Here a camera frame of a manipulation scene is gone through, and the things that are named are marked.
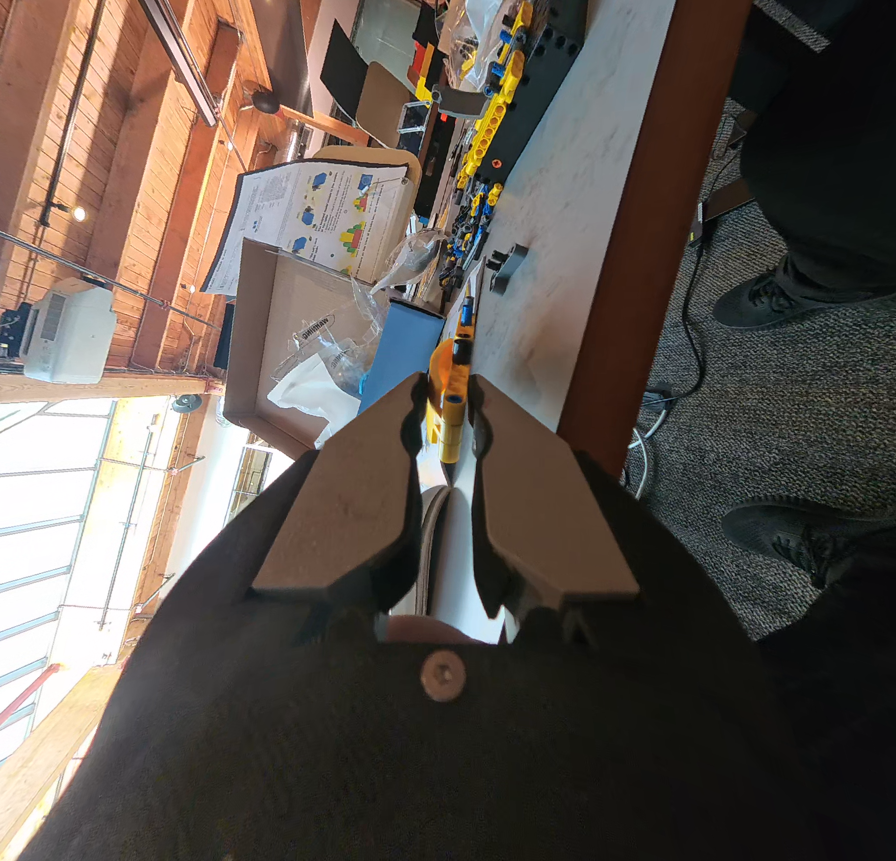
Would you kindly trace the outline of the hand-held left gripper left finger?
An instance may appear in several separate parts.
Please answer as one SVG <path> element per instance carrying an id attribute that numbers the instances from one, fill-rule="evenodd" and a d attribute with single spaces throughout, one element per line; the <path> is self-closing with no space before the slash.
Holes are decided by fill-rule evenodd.
<path id="1" fill-rule="evenodd" d="M 332 604 L 392 608 L 417 581 L 417 456 L 427 376 L 415 373 L 331 437 L 318 453 L 252 587 L 315 590 Z"/>

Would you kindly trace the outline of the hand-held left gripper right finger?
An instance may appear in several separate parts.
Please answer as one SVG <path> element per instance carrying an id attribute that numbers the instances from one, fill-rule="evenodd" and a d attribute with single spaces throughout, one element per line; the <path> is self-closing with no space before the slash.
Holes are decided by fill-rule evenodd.
<path id="1" fill-rule="evenodd" d="M 473 573 L 488 617 L 519 624 L 629 601 L 640 586 L 566 442 L 482 375 L 469 379 Z"/>

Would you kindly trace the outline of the yellow brick assembly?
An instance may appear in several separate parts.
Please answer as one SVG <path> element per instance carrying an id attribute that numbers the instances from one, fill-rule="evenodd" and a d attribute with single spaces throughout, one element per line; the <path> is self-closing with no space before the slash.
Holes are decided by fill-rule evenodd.
<path id="1" fill-rule="evenodd" d="M 427 441 L 450 485 L 461 455 L 475 331 L 476 298 L 467 293 L 454 335 L 435 347 L 428 368 Z"/>

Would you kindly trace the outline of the grey desk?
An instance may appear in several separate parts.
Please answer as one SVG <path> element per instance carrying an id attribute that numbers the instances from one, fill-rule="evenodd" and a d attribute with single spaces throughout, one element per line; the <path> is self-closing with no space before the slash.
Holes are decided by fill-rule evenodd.
<path id="1" fill-rule="evenodd" d="M 510 175 L 472 371 L 621 475 L 754 0 L 588 0 L 585 43 Z"/>

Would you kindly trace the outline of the open instruction booklet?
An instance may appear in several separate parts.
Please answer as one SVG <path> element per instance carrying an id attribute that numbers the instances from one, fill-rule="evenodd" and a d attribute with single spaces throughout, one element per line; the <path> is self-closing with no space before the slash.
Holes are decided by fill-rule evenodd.
<path id="1" fill-rule="evenodd" d="M 449 489 L 435 522 L 427 614 L 479 643 L 498 644 L 504 614 L 490 618 L 476 587 L 469 498 Z"/>

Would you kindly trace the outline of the white plastic bag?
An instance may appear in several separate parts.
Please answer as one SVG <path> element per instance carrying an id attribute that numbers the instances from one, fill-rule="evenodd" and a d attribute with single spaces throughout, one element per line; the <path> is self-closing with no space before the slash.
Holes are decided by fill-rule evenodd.
<path id="1" fill-rule="evenodd" d="M 328 360 L 314 353 L 285 374 L 268 394 L 268 400 L 281 409 L 297 409 L 325 419 L 326 427 L 315 440 L 321 449 L 326 441 L 357 416 L 360 399 L 336 384 Z"/>

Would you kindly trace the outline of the clear plastic bags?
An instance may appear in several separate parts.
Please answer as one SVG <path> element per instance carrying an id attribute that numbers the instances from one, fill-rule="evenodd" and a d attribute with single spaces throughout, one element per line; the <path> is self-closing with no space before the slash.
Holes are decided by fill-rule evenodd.
<path id="1" fill-rule="evenodd" d="M 385 274 L 376 284 L 367 285 L 350 277 L 345 301 L 307 318 L 294 331 L 293 351 L 275 369 L 273 388 L 297 363 L 320 353 L 329 361 L 327 366 L 336 384 L 360 399 L 390 302 L 407 302 L 392 298 L 388 292 L 400 286 L 418 287 L 427 273 L 441 264 L 446 246 L 447 236 L 441 230 L 424 229 L 401 240 L 387 257 Z"/>

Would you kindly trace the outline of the blue cardboard box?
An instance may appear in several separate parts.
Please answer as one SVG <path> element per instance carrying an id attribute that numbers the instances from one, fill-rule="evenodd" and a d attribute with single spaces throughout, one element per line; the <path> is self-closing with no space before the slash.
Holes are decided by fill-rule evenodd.
<path id="1" fill-rule="evenodd" d="M 444 317 L 424 308 L 403 300 L 390 302 L 372 367 L 361 385 L 358 415 L 408 376 L 428 371 L 444 324 Z"/>

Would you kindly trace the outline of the black sneaker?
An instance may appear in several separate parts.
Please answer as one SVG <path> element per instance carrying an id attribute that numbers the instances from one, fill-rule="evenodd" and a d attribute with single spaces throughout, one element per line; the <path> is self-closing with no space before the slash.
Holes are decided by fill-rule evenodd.
<path id="1" fill-rule="evenodd" d="M 838 301 L 820 299 L 807 285 L 784 270 L 768 270 L 729 289 L 712 307 L 712 318 L 722 326 L 762 331 L 795 323 L 840 307 Z"/>
<path id="2" fill-rule="evenodd" d="M 732 508 L 721 527 L 730 542 L 795 566 L 818 590 L 851 569 L 894 568 L 894 512 L 861 514 L 804 498 L 769 496 Z"/>

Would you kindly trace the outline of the grey angled brick with pins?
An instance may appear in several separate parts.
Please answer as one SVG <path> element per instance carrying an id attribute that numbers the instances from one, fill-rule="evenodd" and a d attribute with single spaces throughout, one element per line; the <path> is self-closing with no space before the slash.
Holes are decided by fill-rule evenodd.
<path id="1" fill-rule="evenodd" d="M 489 291 L 503 296 L 528 254 L 529 248 L 519 243 L 512 245 L 506 253 L 494 251 L 486 261 L 487 269 L 491 271 Z"/>

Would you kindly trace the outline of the pile of small bricks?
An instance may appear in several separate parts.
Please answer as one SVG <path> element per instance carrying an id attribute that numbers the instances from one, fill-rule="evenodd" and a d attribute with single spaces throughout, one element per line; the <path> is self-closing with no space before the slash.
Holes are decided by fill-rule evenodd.
<path id="1" fill-rule="evenodd" d="M 443 300 L 461 287 L 469 263 L 479 260 L 503 190 L 503 183 L 470 179 L 464 189 L 455 193 L 455 201 L 461 206 L 438 272 Z"/>

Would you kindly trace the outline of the printed paper sheet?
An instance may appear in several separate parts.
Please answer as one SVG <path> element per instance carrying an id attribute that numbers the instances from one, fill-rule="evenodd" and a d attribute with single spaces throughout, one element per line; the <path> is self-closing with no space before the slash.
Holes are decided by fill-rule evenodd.
<path id="1" fill-rule="evenodd" d="M 373 285 L 405 236 L 410 163 L 305 159 L 244 173 L 202 292 L 235 296 L 244 240 Z"/>

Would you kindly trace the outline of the black power adapter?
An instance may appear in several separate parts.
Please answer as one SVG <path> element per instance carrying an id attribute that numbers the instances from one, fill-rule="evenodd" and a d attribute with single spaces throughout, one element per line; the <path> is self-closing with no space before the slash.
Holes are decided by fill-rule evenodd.
<path id="1" fill-rule="evenodd" d="M 700 201 L 688 234 L 688 246 L 698 245 L 705 230 L 723 215 L 750 204 L 754 200 L 745 180 L 739 178 L 721 188 L 711 190 L 710 194 Z"/>

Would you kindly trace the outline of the grey curved brick panel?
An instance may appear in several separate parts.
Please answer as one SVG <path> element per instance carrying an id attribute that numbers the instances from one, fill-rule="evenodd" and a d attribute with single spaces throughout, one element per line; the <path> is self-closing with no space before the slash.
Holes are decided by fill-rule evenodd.
<path id="1" fill-rule="evenodd" d="M 479 120 L 490 103 L 490 98 L 484 93 L 462 91 L 447 84 L 436 85 L 431 95 L 440 113 L 453 118 Z"/>

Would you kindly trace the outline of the black flat panel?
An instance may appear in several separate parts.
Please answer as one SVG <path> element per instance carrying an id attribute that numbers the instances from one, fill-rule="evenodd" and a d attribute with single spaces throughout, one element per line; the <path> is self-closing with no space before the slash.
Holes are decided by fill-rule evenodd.
<path id="1" fill-rule="evenodd" d="M 334 20 L 320 78 L 341 112 L 351 120 L 357 118 L 367 68 L 340 23 Z"/>

